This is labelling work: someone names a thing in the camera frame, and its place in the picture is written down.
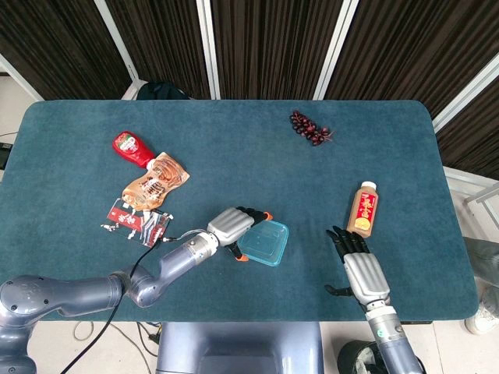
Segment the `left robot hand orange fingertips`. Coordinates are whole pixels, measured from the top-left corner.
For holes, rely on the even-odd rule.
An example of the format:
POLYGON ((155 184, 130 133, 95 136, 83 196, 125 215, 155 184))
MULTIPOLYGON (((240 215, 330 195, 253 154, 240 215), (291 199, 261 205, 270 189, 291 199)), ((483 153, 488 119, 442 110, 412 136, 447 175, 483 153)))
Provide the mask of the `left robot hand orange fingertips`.
POLYGON ((230 207, 208 223, 207 231, 213 234, 218 244, 227 248, 237 261, 247 262, 249 259, 242 254, 237 241, 253 226, 272 219, 273 216, 266 211, 244 206, 230 207))

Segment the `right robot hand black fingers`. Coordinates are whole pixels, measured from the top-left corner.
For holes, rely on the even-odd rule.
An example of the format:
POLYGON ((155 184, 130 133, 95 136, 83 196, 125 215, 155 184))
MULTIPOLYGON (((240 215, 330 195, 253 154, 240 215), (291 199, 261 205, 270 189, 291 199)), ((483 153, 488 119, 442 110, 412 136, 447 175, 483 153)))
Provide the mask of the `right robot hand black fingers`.
POLYGON ((337 297, 354 297, 364 312, 390 304, 390 288, 377 257, 364 238, 333 226, 326 233, 332 240, 349 280, 346 288, 326 284, 325 290, 337 297))

